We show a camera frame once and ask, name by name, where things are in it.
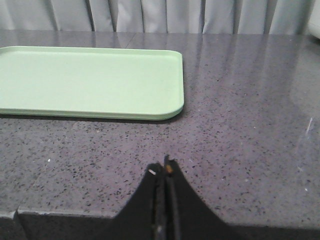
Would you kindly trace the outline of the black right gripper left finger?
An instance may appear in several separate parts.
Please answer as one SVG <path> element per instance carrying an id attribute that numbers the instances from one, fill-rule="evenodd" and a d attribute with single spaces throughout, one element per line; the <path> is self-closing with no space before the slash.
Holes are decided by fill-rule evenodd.
<path id="1" fill-rule="evenodd" d="M 163 167 L 147 166 L 138 188 L 111 223 L 113 240 L 165 239 L 165 186 Z"/>

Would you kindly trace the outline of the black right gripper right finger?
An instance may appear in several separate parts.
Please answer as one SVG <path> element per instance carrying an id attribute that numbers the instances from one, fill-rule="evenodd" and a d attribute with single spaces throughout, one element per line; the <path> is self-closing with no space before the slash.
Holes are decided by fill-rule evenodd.
<path id="1" fill-rule="evenodd" d="M 169 240 L 225 240 L 226 225 L 202 202 L 178 163 L 164 157 L 165 207 Z"/>

